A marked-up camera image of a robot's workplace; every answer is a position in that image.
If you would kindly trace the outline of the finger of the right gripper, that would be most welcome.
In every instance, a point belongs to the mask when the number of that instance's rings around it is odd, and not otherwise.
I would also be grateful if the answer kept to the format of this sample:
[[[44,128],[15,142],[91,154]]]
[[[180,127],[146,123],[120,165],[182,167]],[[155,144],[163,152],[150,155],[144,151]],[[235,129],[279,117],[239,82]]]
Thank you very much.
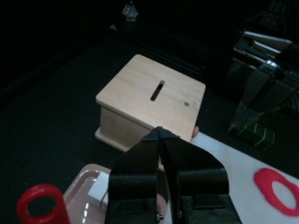
[[[248,103],[248,120],[256,122],[263,116],[282,112],[299,122],[299,84],[264,85]]]
[[[256,109],[256,106],[259,104],[260,94],[267,81],[268,75],[260,69],[256,69],[247,79],[242,100],[239,102],[234,118],[230,122],[230,131],[240,130],[244,126],[258,121],[262,113]]]

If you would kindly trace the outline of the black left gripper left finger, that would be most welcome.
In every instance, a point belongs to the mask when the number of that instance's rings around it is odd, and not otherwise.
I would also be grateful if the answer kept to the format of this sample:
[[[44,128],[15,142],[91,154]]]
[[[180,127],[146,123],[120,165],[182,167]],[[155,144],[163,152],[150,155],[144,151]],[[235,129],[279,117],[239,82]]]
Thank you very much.
[[[158,224],[158,165],[163,128],[123,154],[108,178],[107,224]]]

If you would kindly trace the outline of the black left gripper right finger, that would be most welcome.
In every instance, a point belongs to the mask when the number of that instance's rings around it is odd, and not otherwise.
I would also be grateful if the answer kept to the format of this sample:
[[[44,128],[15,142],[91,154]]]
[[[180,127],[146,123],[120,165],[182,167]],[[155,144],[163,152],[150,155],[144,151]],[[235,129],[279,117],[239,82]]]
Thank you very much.
[[[159,129],[172,224],[242,224],[220,161],[200,147]]]

